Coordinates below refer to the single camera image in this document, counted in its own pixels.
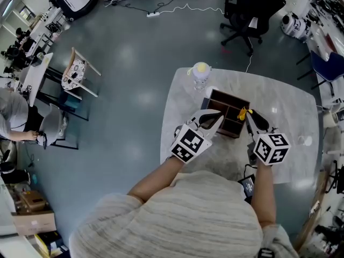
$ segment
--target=person in gray shirt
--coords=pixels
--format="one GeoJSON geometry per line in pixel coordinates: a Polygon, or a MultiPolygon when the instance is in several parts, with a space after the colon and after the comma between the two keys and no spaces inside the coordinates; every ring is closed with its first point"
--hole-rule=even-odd
{"type": "Polygon", "coordinates": [[[298,257],[276,224],[271,166],[258,163],[251,205],[238,182],[183,166],[171,157],[128,194],[105,196],[69,238],[71,257],[298,257]]]}
{"type": "Polygon", "coordinates": [[[37,107],[13,89],[0,88],[0,136],[12,141],[36,140],[43,117],[37,107]]]}

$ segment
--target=gray floor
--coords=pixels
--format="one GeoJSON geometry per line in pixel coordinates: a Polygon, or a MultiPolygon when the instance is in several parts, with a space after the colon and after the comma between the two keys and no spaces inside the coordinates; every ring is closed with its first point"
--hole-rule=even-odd
{"type": "MultiPolygon", "coordinates": [[[[123,4],[152,11],[164,0],[126,0],[123,4]]],[[[189,3],[191,7],[224,8],[224,0],[175,0],[164,10],[189,3]]],[[[270,21],[270,30],[263,44],[252,40],[255,53],[249,73],[292,84],[310,91],[314,76],[296,81],[310,68],[309,61],[295,66],[307,53],[307,47],[285,36],[279,28],[281,16],[270,21]]],[[[75,21],[53,45],[51,66],[66,67],[70,49],[76,47],[103,74],[98,77],[87,71],[90,88],[98,98],[85,91],[78,110],[88,115],[89,122],[69,118],[67,140],[76,141],[80,150],[50,147],[43,150],[27,145],[34,154],[38,187],[47,196],[55,211],[58,230],[65,243],[82,217],[105,194],[127,191],[159,165],[160,135],[164,107],[173,75],[180,67],[199,61],[214,68],[245,71],[249,63],[247,47],[235,39],[223,52],[220,42],[230,35],[219,24],[227,22],[223,15],[211,10],[188,9],[163,13],[156,18],[119,6],[103,7],[101,2],[87,16],[75,21]]],[[[57,84],[46,83],[45,92],[57,92],[57,84]]],[[[40,111],[47,106],[37,102],[40,111]]],[[[28,165],[25,149],[20,164],[28,165]]],[[[314,193],[311,184],[275,185],[277,220],[295,238],[307,218],[314,193]]]]}

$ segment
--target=marble tabletop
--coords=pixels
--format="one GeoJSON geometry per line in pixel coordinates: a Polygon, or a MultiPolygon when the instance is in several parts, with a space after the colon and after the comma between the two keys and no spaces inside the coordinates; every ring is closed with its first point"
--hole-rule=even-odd
{"type": "MultiPolygon", "coordinates": [[[[163,116],[160,161],[170,156],[168,151],[174,130],[200,109],[206,90],[197,92],[188,68],[177,70],[168,94],[163,116]]],[[[311,177],[314,174],[319,147],[319,124],[316,102],[312,95],[294,86],[271,78],[239,71],[212,69],[207,87],[250,102],[250,108],[267,116],[274,127],[285,133],[291,150],[285,161],[273,166],[274,183],[286,183],[311,177]],[[303,145],[300,136],[311,136],[312,143],[303,145]]],[[[232,139],[218,133],[213,145],[187,164],[183,172],[209,170],[229,180],[243,178],[248,163],[247,145],[252,138],[244,125],[240,138],[232,139]]],[[[247,169],[246,176],[252,173],[247,169]]]]}

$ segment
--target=gray sweater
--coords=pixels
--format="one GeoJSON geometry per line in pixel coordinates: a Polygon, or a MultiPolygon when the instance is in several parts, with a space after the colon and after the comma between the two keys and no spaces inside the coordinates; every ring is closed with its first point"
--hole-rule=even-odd
{"type": "Polygon", "coordinates": [[[70,237],[72,258],[298,257],[280,226],[263,230],[241,185],[207,171],[178,174],[141,204],[104,197],[70,237]]]}
{"type": "Polygon", "coordinates": [[[23,131],[27,115],[28,104],[25,98],[0,88],[0,135],[8,139],[11,130],[23,131]]]}

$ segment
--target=yellow object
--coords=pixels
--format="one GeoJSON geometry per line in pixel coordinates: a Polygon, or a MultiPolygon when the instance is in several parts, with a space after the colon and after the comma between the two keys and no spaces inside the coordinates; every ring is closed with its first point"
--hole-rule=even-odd
{"type": "Polygon", "coordinates": [[[194,68],[197,68],[200,73],[204,73],[206,71],[206,63],[201,62],[198,66],[193,66],[188,70],[187,74],[190,75],[191,70],[194,68]]]}
{"type": "Polygon", "coordinates": [[[251,109],[248,109],[248,110],[247,110],[245,107],[243,107],[243,108],[240,110],[240,113],[239,113],[239,115],[237,116],[237,118],[239,118],[240,120],[244,120],[244,119],[245,119],[246,112],[253,113],[253,111],[252,111],[251,109]]]}

